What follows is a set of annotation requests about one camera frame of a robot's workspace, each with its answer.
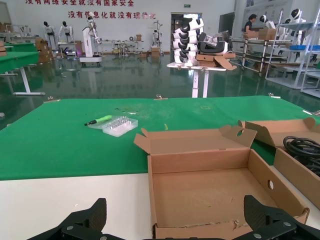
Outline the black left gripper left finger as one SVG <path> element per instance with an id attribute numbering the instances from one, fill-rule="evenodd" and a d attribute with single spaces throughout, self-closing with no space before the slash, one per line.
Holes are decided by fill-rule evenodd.
<path id="1" fill-rule="evenodd" d="M 119 240 L 102 230 L 107 221 L 107 201 L 98 198 L 88 209 L 72 212 L 58 226 L 33 236 L 32 240 Z"/>

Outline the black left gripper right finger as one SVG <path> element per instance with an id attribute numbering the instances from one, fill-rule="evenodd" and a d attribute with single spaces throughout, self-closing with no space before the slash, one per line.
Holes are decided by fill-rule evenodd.
<path id="1" fill-rule="evenodd" d="M 252 195 L 245 195 L 244 218 L 251 232 L 237 240 L 319 240 L 320 230 L 299 222 L 281 208 L 261 204 Z"/>

